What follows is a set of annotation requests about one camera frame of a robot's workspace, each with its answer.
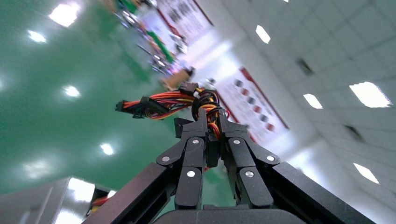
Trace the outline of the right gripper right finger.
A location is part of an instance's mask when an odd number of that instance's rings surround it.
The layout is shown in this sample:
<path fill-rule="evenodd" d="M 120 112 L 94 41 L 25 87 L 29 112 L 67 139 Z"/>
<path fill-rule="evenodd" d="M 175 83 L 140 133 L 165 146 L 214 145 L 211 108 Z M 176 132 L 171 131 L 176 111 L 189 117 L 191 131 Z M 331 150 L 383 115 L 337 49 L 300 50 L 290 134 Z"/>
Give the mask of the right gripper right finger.
<path fill-rule="evenodd" d="M 280 163 L 280 158 L 255 143 L 246 126 L 233 123 L 219 110 L 220 158 L 237 205 L 249 208 L 269 208 L 274 199 L 262 174 Z"/>

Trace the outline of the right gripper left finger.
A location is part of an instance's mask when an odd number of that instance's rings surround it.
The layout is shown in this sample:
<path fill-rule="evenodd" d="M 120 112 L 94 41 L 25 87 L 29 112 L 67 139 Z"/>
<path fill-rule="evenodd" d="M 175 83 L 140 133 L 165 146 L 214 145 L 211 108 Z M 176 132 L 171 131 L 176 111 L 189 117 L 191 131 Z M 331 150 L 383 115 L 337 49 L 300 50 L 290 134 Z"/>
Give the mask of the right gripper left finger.
<path fill-rule="evenodd" d="M 157 157 L 165 167 L 166 180 L 175 192 L 175 208 L 199 210 L 207 140 L 206 110 L 199 109 L 197 121 L 183 125 L 181 139 Z"/>

